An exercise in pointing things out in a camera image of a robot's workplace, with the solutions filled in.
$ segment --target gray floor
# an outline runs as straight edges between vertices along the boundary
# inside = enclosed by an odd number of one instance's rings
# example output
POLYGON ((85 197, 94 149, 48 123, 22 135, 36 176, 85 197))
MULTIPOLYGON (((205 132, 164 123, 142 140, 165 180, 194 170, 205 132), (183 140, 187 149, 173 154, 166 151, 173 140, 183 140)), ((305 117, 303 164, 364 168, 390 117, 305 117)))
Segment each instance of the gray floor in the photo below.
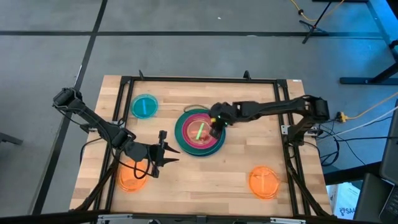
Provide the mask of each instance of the gray floor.
MULTIPOLYGON (((297 1, 307 16, 317 17, 325 3, 297 1)), ((398 38, 395 17, 384 0, 371 0, 391 38, 398 38)), ((100 0, 0 0, 0 30, 92 30, 100 0)), ((306 31, 290 1, 109 1, 100 30, 306 31)), ((378 32, 365 4, 343 4, 319 24, 332 32, 378 32)), ((0 216, 29 213, 61 115, 52 97, 73 86, 89 37, 0 36, 0 132, 24 140, 23 146, 0 144, 0 216)), ((94 107, 103 75, 241 77, 303 80, 308 94, 329 102, 330 113, 356 115, 397 91, 395 86, 344 86, 338 78, 371 77, 394 63, 382 39, 302 37, 97 37, 81 92, 94 107)), ((342 131, 390 110, 391 100, 342 131)), ((385 136, 389 121, 353 131, 344 138, 385 136)), ((43 212, 68 209, 86 135, 71 124, 43 212)), ((384 140, 353 141, 365 162, 381 159, 384 140)), ((335 150, 319 141, 322 154, 335 150)), ((337 169, 361 163, 342 144, 337 169)))

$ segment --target stacked plates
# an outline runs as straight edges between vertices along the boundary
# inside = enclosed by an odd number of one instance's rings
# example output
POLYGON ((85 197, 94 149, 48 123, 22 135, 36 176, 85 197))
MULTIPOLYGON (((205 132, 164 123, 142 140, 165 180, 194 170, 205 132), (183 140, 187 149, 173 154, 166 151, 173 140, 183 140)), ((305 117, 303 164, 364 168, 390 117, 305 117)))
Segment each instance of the stacked plates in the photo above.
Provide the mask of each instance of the stacked plates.
POLYGON ((184 112, 175 124, 175 138, 180 147, 193 156, 209 156, 218 151, 225 140, 225 129, 219 140, 210 136, 208 110, 194 109, 184 112))

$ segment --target green marker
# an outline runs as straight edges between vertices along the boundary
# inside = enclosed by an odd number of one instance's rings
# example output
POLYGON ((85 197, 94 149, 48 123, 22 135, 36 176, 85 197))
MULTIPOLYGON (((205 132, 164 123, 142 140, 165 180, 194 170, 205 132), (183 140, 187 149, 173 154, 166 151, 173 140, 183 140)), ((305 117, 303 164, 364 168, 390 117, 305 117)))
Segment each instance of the green marker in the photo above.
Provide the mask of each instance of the green marker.
POLYGON ((204 125, 205 124, 203 122, 200 125, 199 131, 198 131, 198 134, 197 134, 197 140, 199 140, 199 137, 200 137, 201 131, 203 130, 204 125))

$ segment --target orange plate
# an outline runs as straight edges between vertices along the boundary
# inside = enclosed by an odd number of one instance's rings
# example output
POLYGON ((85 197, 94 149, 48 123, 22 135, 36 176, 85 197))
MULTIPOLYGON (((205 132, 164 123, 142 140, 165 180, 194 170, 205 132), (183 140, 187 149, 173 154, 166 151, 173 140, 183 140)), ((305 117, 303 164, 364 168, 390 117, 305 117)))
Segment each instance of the orange plate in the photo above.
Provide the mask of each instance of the orange plate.
MULTIPOLYGON (((126 164, 134 167, 136 162, 133 160, 130 160, 126 164)), ((146 170, 147 169, 147 164, 144 161, 137 162, 137 168, 140 170, 146 170)), ((123 190, 127 192, 135 192, 138 191, 139 189, 143 188, 145 183, 147 182, 147 177, 145 176, 142 179, 137 179, 134 177, 134 170, 131 168, 128 168, 126 166, 120 165, 119 166, 119 186, 123 190)), ((141 171, 136 171, 136 174, 138 177, 142 176, 144 173, 141 171)))
POLYGON ((249 186, 255 196, 261 199, 270 199, 276 196, 279 179, 270 168, 257 166, 249 175, 249 186))

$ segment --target wooden table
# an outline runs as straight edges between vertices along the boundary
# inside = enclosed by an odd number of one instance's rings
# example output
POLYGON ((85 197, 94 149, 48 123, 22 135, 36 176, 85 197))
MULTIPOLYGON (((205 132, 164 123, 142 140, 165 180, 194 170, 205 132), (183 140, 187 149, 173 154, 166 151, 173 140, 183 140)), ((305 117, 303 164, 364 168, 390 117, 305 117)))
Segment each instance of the wooden table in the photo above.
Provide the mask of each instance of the wooden table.
MULTIPOLYGON (((111 121, 121 76, 104 76, 95 112, 111 121)), ((304 95, 300 80, 287 80, 290 98, 304 95)), ((134 82, 132 99, 148 93, 159 102, 159 110, 151 119, 137 119, 130 113, 127 128, 136 141, 155 144, 159 130, 166 130, 169 146, 182 152, 166 152, 178 162, 160 168, 160 177, 148 177, 143 189, 126 193, 116 183, 112 212, 169 213, 207 215, 249 215, 291 217, 287 174, 282 152, 277 116, 265 116, 250 123, 237 123, 227 128, 224 146, 212 156, 193 157, 184 153, 174 136, 176 120, 184 107, 200 104, 210 107, 216 102, 254 100, 275 101, 274 89, 269 84, 253 83, 194 83, 194 82, 134 82), (281 180, 279 193, 271 200, 256 198, 248 186, 248 174, 255 166, 273 169, 281 180)), ((294 115, 296 123, 299 115, 294 115)), ((91 133, 87 141, 98 134, 91 133)), ((315 143, 311 138, 305 139, 315 143)), ((79 206, 97 184, 103 163, 106 143, 98 141, 86 147, 77 177, 70 208, 79 206)), ((322 208, 331 213, 325 181, 317 150, 310 145, 300 147, 306 185, 322 208)), ((100 208, 108 187, 104 188, 100 208)), ((296 194, 300 213, 303 213, 299 188, 296 194)))

